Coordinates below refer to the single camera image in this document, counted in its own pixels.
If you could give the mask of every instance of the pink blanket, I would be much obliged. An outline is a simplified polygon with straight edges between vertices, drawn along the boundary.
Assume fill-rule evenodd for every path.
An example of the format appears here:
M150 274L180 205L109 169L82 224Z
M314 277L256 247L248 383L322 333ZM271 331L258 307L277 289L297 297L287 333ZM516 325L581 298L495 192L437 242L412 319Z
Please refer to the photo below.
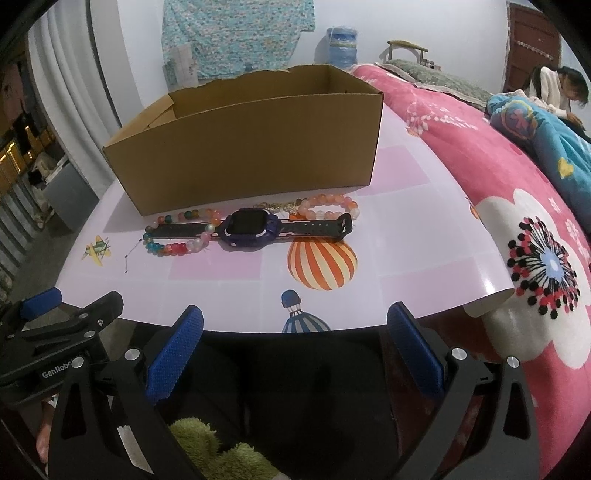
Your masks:
M448 345L489 360L520 359L535 405L543 478L591 411L591 265L583 231L534 162L482 112L376 66L360 65L353 74L383 91L408 134L437 154L506 259L517 289L511 299L480 319L448 319L436 328ZM461 445L465 438L456 440Z

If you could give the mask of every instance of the orange striped hot air balloon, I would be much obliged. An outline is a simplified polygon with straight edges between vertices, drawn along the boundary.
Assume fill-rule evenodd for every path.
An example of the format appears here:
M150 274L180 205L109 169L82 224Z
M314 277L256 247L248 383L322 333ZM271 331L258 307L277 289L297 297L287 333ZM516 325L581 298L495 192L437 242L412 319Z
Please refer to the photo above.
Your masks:
M349 282L357 256L345 242L321 238L295 240L287 254L291 276L314 290L335 290Z

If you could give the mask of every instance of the curtain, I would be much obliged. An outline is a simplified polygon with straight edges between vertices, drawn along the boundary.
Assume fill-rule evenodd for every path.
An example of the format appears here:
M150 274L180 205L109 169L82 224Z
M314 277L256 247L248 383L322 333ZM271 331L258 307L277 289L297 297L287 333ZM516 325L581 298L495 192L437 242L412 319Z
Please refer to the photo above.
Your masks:
M34 83L70 161L101 198L115 179L102 147L121 127L106 93L85 0L60 0L29 30Z

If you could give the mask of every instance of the wooden door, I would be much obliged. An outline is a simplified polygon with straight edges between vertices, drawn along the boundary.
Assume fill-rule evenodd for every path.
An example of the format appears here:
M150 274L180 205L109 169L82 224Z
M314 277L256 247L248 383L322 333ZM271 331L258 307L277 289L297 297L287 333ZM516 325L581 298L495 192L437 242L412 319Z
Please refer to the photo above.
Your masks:
M509 5L511 40L505 92L513 92L538 66L560 64L560 34L548 18L537 10Z

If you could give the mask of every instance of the watch face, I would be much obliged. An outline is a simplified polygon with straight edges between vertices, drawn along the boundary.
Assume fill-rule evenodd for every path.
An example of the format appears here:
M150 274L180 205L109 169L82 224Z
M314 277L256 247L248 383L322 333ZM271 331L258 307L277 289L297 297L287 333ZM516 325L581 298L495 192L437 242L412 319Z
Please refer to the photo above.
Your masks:
M232 214L228 225L230 235L259 235L267 225L265 210L238 210Z

